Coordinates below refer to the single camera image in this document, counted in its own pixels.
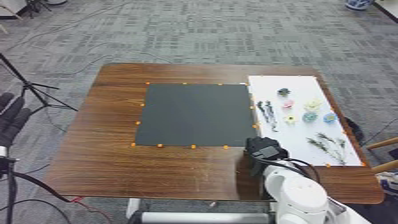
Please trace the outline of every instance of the small object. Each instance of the small object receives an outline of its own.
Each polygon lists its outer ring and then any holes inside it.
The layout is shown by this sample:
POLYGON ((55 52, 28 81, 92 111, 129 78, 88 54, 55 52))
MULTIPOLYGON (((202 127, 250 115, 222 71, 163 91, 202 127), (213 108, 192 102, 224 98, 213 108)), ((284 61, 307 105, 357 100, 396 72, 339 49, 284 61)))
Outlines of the small object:
POLYGON ((335 144, 335 141, 332 140, 332 138, 327 137, 327 135, 323 133, 318 133, 318 138, 325 139, 328 142, 332 142, 335 144))
POLYGON ((287 115, 287 116, 284 117, 284 121, 286 121, 287 124, 295 124, 295 122, 296 122, 295 115, 287 115))
POLYGON ((307 112, 307 113, 302 115, 302 121, 303 121, 305 123, 314 122, 316 118, 318 118, 318 114, 316 114, 314 112, 307 112))
POLYGON ((316 141, 312 138, 307 138, 307 143, 325 152, 325 153, 328 153, 327 152, 327 146, 325 146, 325 144, 319 142, 319 141, 316 141))
POLYGON ((216 206, 216 201, 213 201, 211 203, 209 203, 209 208, 213 208, 216 206))
POLYGON ((259 109, 259 111, 261 111, 261 113, 263 113, 264 121, 266 121, 266 123, 268 123, 270 121, 268 121, 268 116, 266 116, 266 114, 264 114, 263 101, 257 101, 257 109, 259 109))
POLYGON ((277 120, 275 120, 275 114, 273 114, 273 109, 271 109, 271 104, 270 101, 264 101, 264 109, 266 109, 266 114, 270 118, 270 126, 271 126, 271 131, 277 132, 277 120))
POLYGON ((323 116, 323 121, 325 123, 332 123, 334 121, 337 120, 337 116, 334 113, 328 113, 325 116, 323 116))
POLYGON ((337 138, 337 144, 339 144, 339 147, 344 148, 344 140, 341 138, 337 138))
POLYGON ((305 104, 303 104, 303 109, 307 111, 318 112, 321 106, 321 101, 319 99, 312 99, 305 104))
POLYGON ((339 164, 344 165, 346 164, 344 149, 341 150, 341 152, 339 152, 339 150, 330 150, 328 147, 325 146, 323 142, 316 141, 312 138, 307 138, 307 143, 328 154, 328 156, 337 160, 339 164))
POLYGON ((286 97, 289 95, 289 89, 287 88, 279 89, 277 94, 286 97))
POLYGON ((287 100, 282 104, 282 108, 289 109, 293 107, 295 101, 287 100))

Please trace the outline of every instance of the white paper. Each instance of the white paper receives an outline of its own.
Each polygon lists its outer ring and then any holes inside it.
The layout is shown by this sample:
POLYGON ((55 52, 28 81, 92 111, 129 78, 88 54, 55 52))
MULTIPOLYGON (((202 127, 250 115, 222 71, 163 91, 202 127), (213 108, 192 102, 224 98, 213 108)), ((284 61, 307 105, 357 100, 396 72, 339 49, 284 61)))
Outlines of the white paper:
POLYGON ((277 131, 271 131, 270 124, 264 121, 263 113, 255 106, 255 117, 259 122, 261 137, 275 139, 282 148, 289 151, 289 158, 303 160, 314 166, 341 166, 335 158, 318 149, 309 143, 307 138, 318 140, 316 134, 323 133, 332 139, 344 140, 344 149, 328 141, 321 141, 328 150, 337 150, 344 157, 346 166, 360 166, 360 159, 355 149, 343 132, 339 121, 334 123, 323 122, 323 116, 332 112, 330 104, 323 91, 312 76, 248 76, 250 93, 254 98, 254 106, 257 101, 270 101, 277 120, 277 131), (287 88, 291 93, 287 97, 279 96, 277 90, 287 88), (316 112, 318 118, 312 123, 302 121, 302 115, 307 112, 303 109, 305 103, 318 99, 321 101, 319 110, 316 112), (295 101, 291 109, 282 108, 287 100, 295 101), (284 117, 293 115, 296 122, 289 125, 284 117))

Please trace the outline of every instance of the black mat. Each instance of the black mat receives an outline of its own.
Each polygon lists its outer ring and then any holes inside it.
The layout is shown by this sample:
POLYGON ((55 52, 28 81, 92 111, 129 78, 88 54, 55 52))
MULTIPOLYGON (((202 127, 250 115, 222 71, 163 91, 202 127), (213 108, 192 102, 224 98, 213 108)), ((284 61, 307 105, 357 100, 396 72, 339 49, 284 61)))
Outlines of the black mat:
POLYGON ((149 85, 138 145, 245 146, 252 124, 245 85, 149 85))

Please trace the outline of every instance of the gray carpet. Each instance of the gray carpet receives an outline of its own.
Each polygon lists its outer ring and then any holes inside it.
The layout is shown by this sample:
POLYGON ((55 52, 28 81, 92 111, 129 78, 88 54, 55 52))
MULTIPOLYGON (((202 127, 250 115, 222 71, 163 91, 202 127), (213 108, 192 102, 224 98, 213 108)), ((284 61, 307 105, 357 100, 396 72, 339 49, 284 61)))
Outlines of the gray carpet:
MULTIPOLYGON (((0 51, 26 78, 60 87, 53 95, 80 107, 101 65, 112 62, 312 66, 325 77, 344 115, 371 136, 398 117, 398 26, 371 7, 353 12, 343 0, 71 0, 23 21, 0 21, 0 51)), ((21 84, 0 66, 0 92, 21 84)), ((37 107, 26 97, 30 108, 37 107)), ((17 171, 49 163, 74 112, 48 109, 16 139, 17 171)), ((396 135, 398 122, 376 140, 396 135)), ((387 150, 366 153, 371 165, 387 150)), ((46 169, 32 175, 42 178, 46 169)), ((17 199, 42 198, 65 210, 72 223, 104 223, 96 213, 65 205, 19 181, 17 199)), ((5 182, 0 182, 1 205, 5 182)), ((85 199, 124 223, 126 199, 85 199)), ((208 211, 209 202, 145 200, 151 211, 208 211)), ((215 211, 261 212, 261 203, 220 203, 215 211)), ((16 206, 16 223, 64 223, 35 202, 16 206)))

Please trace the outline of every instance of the green object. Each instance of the green object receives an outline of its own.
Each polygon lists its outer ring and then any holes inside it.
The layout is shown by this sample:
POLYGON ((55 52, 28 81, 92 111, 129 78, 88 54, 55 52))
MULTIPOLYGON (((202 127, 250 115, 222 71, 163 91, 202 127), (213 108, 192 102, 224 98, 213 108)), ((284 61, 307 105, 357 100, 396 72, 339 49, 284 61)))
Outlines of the green object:
POLYGON ((279 93, 280 96, 287 96, 289 95, 289 89, 287 88, 279 89, 277 93, 279 93))
POLYGON ((314 112, 307 112, 307 113, 302 115, 302 121, 303 121, 305 123, 314 122, 316 118, 318 118, 318 114, 316 114, 314 112))

